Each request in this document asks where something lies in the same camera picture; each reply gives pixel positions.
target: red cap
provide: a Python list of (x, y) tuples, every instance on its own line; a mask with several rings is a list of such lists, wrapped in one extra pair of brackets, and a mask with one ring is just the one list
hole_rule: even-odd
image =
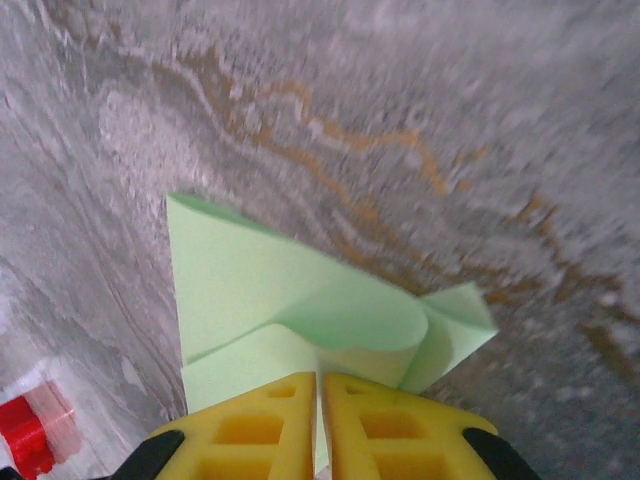
[(80, 449), (73, 409), (51, 382), (0, 405), (0, 435), (25, 480), (50, 472)]

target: paper fold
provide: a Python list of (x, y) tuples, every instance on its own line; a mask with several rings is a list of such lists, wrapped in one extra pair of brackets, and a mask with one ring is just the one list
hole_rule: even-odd
[(167, 215), (190, 413), (299, 371), (419, 393), (496, 333), (472, 284), (418, 298), (193, 197)]

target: gray marble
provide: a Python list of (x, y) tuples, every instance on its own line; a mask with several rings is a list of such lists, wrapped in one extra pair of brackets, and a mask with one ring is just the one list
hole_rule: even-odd
[(164, 195), (501, 333), (427, 394), (544, 478), (640, 478), (635, 1), (4, 0), (0, 387), (58, 381), (112, 471), (185, 413)]

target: light green paper sheet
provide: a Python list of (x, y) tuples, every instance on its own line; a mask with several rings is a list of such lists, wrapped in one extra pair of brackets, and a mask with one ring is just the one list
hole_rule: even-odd
[(419, 393), (497, 332), (472, 284), (418, 298), (194, 197), (167, 215), (190, 413), (301, 371)]

